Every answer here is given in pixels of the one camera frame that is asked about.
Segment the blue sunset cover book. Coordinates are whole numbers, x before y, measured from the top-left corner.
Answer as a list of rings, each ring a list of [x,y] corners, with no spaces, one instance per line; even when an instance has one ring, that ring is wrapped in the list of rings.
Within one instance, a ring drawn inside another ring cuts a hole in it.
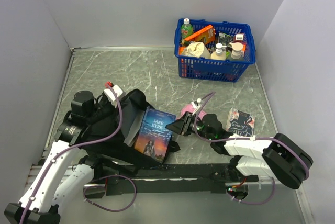
[[[166,126],[175,120],[174,114],[147,107],[134,148],[163,163],[172,137],[172,131]]]

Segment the floral cover book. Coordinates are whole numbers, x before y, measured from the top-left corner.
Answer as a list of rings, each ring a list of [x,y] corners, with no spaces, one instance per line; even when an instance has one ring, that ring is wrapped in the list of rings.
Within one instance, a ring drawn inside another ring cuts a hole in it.
[[[231,108],[226,124],[226,131],[243,137],[254,135],[255,117],[251,114]]]

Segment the white square notebook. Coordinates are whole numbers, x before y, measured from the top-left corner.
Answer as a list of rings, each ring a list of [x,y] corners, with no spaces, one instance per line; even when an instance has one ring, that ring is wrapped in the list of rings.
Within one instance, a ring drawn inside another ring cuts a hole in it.
[[[141,127],[142,120],[143,120],[143,117],[144,117],[144,113],[145,113],[145,111],[143,111],[143,110],[139,110],[137,112],[137,115],[136,115],[136,117],[135,117],[135,119],[134,119],[134,121],[133,121],[133,123],[130,127],[129,133],[124,140],[124,143],[129,147],[131,147],[134,144],[135,140],[137,139],[137,134],[138,134],[138,131]]]

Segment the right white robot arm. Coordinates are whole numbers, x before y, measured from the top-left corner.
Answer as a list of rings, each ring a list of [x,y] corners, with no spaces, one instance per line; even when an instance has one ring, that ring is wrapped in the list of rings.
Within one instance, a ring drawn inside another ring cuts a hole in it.
[[[313,159],[282,133],[272,138],[243,137],[224,130],[215,114],[199,119],[189,112],[166,125],[166,129],[183,136],[194,133],[209,142],[218,154],[231,156],[228,174],[234,181],[254,175],[268,176],[298,189],[309,178]]]

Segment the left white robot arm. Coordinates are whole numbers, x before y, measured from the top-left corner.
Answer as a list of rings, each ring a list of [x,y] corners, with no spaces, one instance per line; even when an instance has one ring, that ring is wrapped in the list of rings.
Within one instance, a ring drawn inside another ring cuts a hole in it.
[[[107,87],[98,102],[92,92],[74,95],[71,110],[54,136],[49,156],[34,182],[18,203],[7,205],[4,214],[10,223],[59,223],[66,201],[88,183],[98,183],[104,171],[94,159],[86,157],[66,180],[63,176],[80,148],[102,143],[103,137],[88,141],[93,124],[109,116],[114,109],[122,111],[124,91],[117,85]]]

